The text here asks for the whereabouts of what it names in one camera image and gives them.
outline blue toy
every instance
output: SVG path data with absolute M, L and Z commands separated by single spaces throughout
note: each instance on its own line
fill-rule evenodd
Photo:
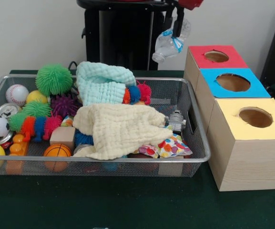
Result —
M 104 167 L 106 170 L 110 172 L 117 171 L 120 165 L 121 163 L 117 163 L 117 162 L 102 162 L 102 167 Z
M 84 135 L 79 130 L 75 133 L 75 145 L 76 147 L 82 144 L 94 145 L 93 137 L 91 135 Z
M 141 99 L 141 91 L 137 86 L 130 86 L 128 87 L 130 92 L 130 104 L 135 104 Z
M 34 123 L 34 132 L 36 137 L 33 139 L 34 142 L 42 141 L 42 136 L 44 135 L 46 117 L 38 117 Z

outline red box top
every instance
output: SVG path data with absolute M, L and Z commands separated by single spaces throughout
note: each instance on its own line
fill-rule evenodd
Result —
M 248 68 L 232 45 L 189 46 L 199 68 Z

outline circular hole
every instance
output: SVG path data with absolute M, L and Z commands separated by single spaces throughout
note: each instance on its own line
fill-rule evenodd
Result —
M 220 52 L 216 50 L 212 50 L 205 53 L 205 58 L 209 61 L 217 62 L 217 63 L 226 62 L 229 60 L 228 55 L 226 55 L 224 52 Z
M 221 87 L 232 92 L 245 92 L 251 87 L 251 83 L 248 80 L 231 73 L 219 75 L 217 81 Z
M 272 116 L 257 107 L 246 107 L 239 113 L 240 118 L 249 125 L 259 128 L 265 128 L 272 124 Z

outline wire mesh basket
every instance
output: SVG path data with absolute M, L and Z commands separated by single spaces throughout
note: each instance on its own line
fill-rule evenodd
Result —
M 8 75 L 0 78 L 0 106 L 7 102 L 6 90 L 14 84 L 22 84 L 30 92 L 37 90 L 35 77 Z M 118 158 L 100 161 L 86 157 L 44 157 L 49 141 L 31 141 L 26 156 L 0 156 L 0 175 L 192 177 L 201 163 L 210 158 L 210 150 L 190 83 L 180 78 L 139 77 L 136 80 L 145 81 L 151 87 L 150 106 L 157 111 L 166 116 L 176 109 L 182 111 L 187 120 L 182 135 L 193 152 L 190 158 Z M 13 173 L 7 170 L 7 165 L 18 165 L 22 169 Z

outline stacked boxes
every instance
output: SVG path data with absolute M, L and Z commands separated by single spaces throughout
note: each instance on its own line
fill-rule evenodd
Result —
M 232 46 L 194 46 L 186 59 L 220 191 L 275 189 L 275 100 Z

